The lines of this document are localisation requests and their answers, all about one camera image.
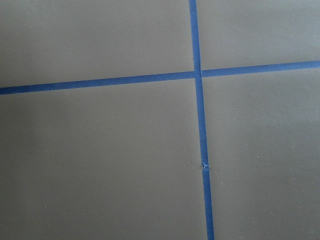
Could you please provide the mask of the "long blue tape strip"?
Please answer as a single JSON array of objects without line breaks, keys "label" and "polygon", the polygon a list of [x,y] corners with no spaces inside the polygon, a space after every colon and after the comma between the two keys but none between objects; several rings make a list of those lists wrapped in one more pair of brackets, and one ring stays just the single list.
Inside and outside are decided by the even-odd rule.
[{"label": "long blue tape strip", "polygon": [[189,13],[190,13],[190,27],[191,27],[191,39],[192,39],[193,68],[194,68],[194,78],[195,78],[199,145],[200,145],[200,156],[201,156],[201,165],[202,165],[202,181],[203,181],[203,193],[204,193],[206,233],[207,233],[207,238],[209,240],[214,240],[215,239],[214,221],[213,221],[213,209],[212,209],[212,197],[211,197],[210,166],[209,166],[209,158],[208,158],[204,93],[203,93],[203,82],[202,82],[202,74],[201,74],[199,27],[198,27],[198,16],[197,16],[197,2],[195,0],[189,1]]}]

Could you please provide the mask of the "crossing blue tape strip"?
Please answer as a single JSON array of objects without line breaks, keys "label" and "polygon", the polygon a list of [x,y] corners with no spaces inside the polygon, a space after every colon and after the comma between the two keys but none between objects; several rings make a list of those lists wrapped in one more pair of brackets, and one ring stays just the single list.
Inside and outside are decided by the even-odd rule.
[{"label": "crossing blue tape strip", "polygon": [[[320,67],[320,62],[318,60],[315,60],[315,61],[207,69],[207,70],[201,71],[201,76],[205,78],[220,77],[220,76],[243,75],[243,74],[251,74],[251,73],[266,73],[266,72],[291,71],[291,70],[300,70],[300,69],[313,69],[313,68],[319,68],[319,67]],[[184,71],[184,72],[160,73],[160,74],[151,74],[151,75],[137,75],[137,76],[124,76],[124,77],[91,79],[91,80],[80,80],[80,81],[31,84],[31,85],[1,87],[0,94],[11,95],[11,94],[91,88],[91,87],[101,87],[101,86],[115,86],[115,85],[137,84],[137,83],[148,83],[148,82],[163,82],[163,81],[171,81],[171,80],[193,79],[195,77],[196,77],[196,73],[194,71]]]}]

